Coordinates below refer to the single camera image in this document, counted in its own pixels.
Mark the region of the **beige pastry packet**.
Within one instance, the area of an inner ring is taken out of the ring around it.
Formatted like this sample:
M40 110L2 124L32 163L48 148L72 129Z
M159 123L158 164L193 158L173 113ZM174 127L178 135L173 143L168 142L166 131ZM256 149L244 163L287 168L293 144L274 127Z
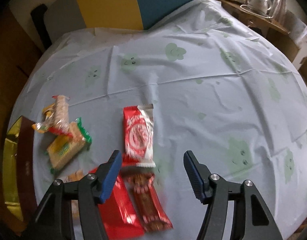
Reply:
M83 178L83 170L77 170L76 172L64 176L61 179L63 180L64 183L71 183L75 181L79 181L81 178ZM79 203L77 200L77 194L75 192L69 194L72 198L71 200L71 205L72 205L72 217L73 220L79 219Z

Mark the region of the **green yellow cracker pack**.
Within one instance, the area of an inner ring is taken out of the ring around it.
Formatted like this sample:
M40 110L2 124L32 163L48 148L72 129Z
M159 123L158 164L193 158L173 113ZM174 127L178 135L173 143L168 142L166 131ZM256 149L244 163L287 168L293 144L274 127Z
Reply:
M83 127L81 117L69 124L69 131L72 137L59 135L47 148L52 174L60 172L84 147L89 149L92 144L92 137Z

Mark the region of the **right side curtain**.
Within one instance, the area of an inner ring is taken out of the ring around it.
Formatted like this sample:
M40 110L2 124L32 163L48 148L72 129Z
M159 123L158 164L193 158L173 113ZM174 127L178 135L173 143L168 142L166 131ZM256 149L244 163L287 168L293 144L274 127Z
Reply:
M272 2L271 9L269 10L269 16L280 24L285 21L287 12L286 0L270 0Z

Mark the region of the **white teapot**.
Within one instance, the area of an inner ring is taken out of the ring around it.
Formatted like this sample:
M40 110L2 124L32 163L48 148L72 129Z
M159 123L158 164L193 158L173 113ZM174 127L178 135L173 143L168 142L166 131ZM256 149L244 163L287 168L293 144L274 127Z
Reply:
M258 12L267 14L272 7L271 0L247 0L247 5Z

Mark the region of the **wooden side table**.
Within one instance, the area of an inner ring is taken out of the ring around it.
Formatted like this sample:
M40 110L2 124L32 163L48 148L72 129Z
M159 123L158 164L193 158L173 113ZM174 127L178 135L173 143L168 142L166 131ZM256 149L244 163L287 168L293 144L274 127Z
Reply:
M298 47L289 37L290 31L275 20L265 19L243 10L238 3L228 0L217 0L222 7L240 22L261 34L277 47L291 62L299 52Z

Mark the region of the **white cardboard box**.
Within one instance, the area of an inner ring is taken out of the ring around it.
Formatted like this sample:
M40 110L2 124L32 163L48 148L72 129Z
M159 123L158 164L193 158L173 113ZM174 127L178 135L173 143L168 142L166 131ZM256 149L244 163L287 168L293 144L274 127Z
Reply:
M292 56L290 61L299 70L307 59L307 25L288 10L285 15L284 26L288 29L288 36L297 48L296 55Z

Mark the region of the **red white round-logo packet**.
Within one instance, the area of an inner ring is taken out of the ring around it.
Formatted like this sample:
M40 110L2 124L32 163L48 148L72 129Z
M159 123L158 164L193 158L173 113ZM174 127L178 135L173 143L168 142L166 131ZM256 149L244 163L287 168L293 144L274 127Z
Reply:
M154 106L128 106L123 109L125 153L123 166L154 168Z

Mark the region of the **large red snack packet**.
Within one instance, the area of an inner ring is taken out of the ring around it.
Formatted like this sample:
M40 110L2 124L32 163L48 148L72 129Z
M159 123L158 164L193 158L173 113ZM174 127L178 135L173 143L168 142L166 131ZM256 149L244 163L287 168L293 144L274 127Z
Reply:
M132 239L145 234L121 176L117 176L110 197L98 209L109 239Z

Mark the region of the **grey yellow blue sofa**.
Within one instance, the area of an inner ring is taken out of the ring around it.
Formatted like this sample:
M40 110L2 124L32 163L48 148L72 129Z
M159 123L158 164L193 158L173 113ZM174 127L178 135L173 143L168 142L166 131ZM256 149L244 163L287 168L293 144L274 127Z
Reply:
M56 0L44 13L52 42L85 28L147 30L192 0Z

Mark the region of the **gold and brown gift box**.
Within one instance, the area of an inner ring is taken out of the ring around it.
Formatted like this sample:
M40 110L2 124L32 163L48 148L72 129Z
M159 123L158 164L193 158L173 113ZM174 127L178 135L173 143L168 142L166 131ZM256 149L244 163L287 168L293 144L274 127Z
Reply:
M16 234L37 208L33 176L33 121L20 116L6 133L2 161L4 221Z

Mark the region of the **light blue patterned tablecloth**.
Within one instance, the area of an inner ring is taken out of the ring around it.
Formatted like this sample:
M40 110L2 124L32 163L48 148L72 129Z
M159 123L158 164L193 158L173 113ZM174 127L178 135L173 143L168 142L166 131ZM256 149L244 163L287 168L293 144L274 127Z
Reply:
M40 121L68 97L93 142L61 176L124 150L123 109L153 105L155 188L173 229L145 239L196 239L206 207L183 154L226 180L251 180L284 239L307 217L307 86L293 64L218 2L194 0L151 30L96 28L63 35L39 60L10 122Z

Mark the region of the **clear orange snack packet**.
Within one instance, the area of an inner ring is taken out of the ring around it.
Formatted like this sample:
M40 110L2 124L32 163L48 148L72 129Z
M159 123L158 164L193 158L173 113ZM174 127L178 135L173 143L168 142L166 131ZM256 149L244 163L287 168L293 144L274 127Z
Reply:
M55 104L52 103L49 106L42 109L43 121L37 122L32 125L32 128L38 133L45 133L49 131L49 128L53 126L55 115Z

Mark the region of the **small red snack bar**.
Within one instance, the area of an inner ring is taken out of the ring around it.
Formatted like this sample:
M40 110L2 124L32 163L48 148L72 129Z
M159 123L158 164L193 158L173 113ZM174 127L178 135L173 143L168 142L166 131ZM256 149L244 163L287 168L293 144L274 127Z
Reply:
M155 232L172 229L173 224L164 212L154 187L154 173L132 174L126 180L131 187L145 231Z

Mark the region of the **black chair back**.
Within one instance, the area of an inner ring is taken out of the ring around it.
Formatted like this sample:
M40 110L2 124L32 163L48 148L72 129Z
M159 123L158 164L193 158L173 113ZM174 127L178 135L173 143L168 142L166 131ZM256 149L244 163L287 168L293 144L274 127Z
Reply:
M47 50L52 45L52 41L44 22L44 15L47 10L48 7L45 4L40 4L30 12L31 19L45 50Z

